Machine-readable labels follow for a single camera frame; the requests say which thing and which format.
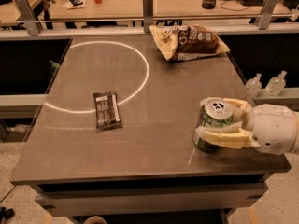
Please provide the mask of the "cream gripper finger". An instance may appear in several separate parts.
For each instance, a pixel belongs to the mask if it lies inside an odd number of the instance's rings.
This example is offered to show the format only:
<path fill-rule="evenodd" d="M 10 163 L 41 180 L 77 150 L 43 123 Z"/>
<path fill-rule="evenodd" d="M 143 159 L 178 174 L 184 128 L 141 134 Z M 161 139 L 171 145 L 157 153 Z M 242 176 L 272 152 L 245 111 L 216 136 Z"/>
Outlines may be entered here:
<path fill-rule="evenodd" d="M 242 119 L 251 109 L 247 101 L 219 97 L 207 97 L 200 102 L 200 106 L 203 113 L 216 120 Z"/>
<path fill-rule="evenodd" d="M 254 140 L 251 131 L 242 128 L 241 121 L 224 127 L 199 126 L 195 129 L 194 142 L 198 144 L 200 141 L 232 149 L 261 146 L 259 142 Z"/>

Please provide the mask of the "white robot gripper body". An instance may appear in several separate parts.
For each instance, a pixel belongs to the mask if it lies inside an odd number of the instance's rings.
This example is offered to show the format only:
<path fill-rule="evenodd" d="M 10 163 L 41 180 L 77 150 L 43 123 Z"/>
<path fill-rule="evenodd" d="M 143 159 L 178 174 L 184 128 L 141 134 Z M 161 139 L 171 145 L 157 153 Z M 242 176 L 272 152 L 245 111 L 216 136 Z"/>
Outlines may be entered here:
<path fill-rule="evenodd" d="M 257 151 L 266 154 L 299 154 L 299 113 L 282 105 L 253 107 L 246 116 L 245 129 L 253 134 Z"/>

